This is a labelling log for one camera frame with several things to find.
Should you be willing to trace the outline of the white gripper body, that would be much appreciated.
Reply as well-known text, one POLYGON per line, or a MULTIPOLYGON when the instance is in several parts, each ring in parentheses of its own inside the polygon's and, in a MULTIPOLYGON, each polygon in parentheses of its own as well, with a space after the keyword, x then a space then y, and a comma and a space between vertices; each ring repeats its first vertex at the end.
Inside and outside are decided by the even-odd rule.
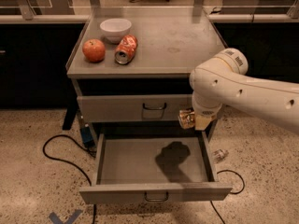
POLYGON ((212 117, 221 110, 222 103, 216 102, 194 91, 192 93, 192 108, 196 115, 212 117))

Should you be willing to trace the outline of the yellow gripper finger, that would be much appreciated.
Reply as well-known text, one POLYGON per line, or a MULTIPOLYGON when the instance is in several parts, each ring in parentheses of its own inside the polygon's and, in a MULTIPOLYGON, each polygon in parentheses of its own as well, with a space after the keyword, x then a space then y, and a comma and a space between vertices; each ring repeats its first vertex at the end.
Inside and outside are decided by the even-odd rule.
POLYGON ((211 117, 196 115, 195 116, 195 129, 197 131, 203 131, 207 128, 207 126, 216 118, 216 115, 211 117))

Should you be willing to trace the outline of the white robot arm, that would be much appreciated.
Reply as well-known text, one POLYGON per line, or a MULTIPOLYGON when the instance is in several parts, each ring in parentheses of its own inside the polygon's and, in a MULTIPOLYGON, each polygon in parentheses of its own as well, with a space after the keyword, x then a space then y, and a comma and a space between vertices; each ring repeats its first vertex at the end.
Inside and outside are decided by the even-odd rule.
POLYGON ((299 84, 248 77, 248 61, 237 49, 224 49, 190 74, 196 128, 222 105, 267 120, 299 134, 299 84))

